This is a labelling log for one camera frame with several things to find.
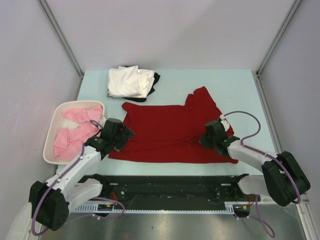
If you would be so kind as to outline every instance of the pink cloth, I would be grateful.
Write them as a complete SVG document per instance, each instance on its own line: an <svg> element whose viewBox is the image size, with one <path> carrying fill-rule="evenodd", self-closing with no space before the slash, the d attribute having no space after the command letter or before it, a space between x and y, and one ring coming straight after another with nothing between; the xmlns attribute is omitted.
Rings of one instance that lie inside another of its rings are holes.
<svg viewBox="0 0 320 240"><path fill-rule="evenodd" d="M58 160L71 161L81 151L82 144L98 132L90 120L99 122L103 114L100 105L92 109L72 108L62 115L80 125L75 129L62 128L57 132L53 143L54 157Z"/></svg>

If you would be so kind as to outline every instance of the folded clothes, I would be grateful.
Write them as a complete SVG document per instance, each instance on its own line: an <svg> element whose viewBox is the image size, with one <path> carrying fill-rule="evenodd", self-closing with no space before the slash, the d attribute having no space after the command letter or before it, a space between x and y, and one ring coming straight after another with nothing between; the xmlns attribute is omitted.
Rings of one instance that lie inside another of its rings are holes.
<svg viewBox="0 0 320 240"><path fill-rule="evenodd" d="M154 71L138 69L138 66L111 68L108 75L107 96L114 98L146 99L153 89L154 76Z"/></svg>
<svg viewBox="0 0 320 240"><path fill-rule="evenodd" d="M156 91L154 89L154 86L155 84L158 83L159 79L160 79L160 75L158 73L154 73L153 75L153 78L154 78L154 81L153 81L153 84L151 86L151 90L149 91L149 93L147 94L147 96L149 96L150 94L152 94L154 91ZM124 97L124 99L127 99L127 100L130 100L130 101L134 101L134 102L137 102L137 103L143 103L147 100L146 97Z"/></svg>
<svg viewBox="0 0 320 240"><path fill-rule="evenodd" d="M237 163L199 143L205 124L222 114L205 87L189 94L185 105L139 106L125 102L123 123L135 135L109 158L147 163ZM234 132L230 127L229 136Z"/></svg>
<svg viewBox="0 0 320 240"><path fill-rule="evenodd" d="M71 161L82 149L82 144L98 132L90 120L99 122L103 115L101 105L92 109L72 108L62 115L80 125L75 129L62 128L57 132L53 143L53 154L58 160Z"/></svg>

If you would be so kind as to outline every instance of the white folded shirt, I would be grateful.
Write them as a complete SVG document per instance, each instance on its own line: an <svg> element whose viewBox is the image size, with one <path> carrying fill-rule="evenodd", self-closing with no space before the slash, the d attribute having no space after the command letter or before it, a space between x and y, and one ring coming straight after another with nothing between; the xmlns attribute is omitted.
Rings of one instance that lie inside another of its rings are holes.
<svg viewBox="0 0 320 240"><path fill-rule="evenodd" d="M138 66L111 68L107 96L114 98L146 98L154 84L155 72Z"/></svg>

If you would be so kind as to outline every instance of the plastic bin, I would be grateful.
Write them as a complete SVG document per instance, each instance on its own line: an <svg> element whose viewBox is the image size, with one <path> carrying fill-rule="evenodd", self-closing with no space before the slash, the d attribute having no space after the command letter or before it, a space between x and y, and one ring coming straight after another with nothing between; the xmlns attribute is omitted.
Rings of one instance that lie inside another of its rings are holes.
<svg viewBox="0 0 320 240"><path fill-rule="evenodd" d="M92 109L97 105L102 106L103 114L105 115L105 106L100 101L68 101L59 105L53 114L49 131L45 139L43 158L50 164L68 164L70 161L63 161L55 159L54 157L54 141L57 137L57 133L60 129L75 129L79 126L79 123L71 121L62 115L62 112L69 109Z"/></svg>

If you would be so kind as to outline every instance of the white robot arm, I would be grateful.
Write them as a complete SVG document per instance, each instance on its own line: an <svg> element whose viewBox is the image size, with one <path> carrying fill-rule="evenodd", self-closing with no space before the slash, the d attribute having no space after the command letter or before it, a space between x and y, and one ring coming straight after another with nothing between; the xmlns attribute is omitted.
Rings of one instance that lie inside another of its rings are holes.
<svg viewBox="0 0 320 240"><path fill-rule="evenodd" d="M100 136L95 135L86 141L82 151L62 172L44 183L37 181L31 186L29 202L32 203L33 224L36 220L55 231L62 227L72 210L100 195L103 184L99 180L89 178L84 183L77 183L89 168L113 149L120 151L135 133L114 118L109 118L99 133Z"/></svg>
<svg viewBox="0 0 320 240"><path fill-rule="evenodd" d="M285 207L295 202L295 199L299 203L300 195L310 189L310 182L291 153L266 152L244 143L245 139L255 136L259 130L241 140L236 136L227 136L228 127L223 115L218 120L208 122L205 127L206 134L200 140L202 145L216 149L221 156L249 164L263 173L261 176L242 175L238 186L244 194L270 196L277 204Z"/></svg>

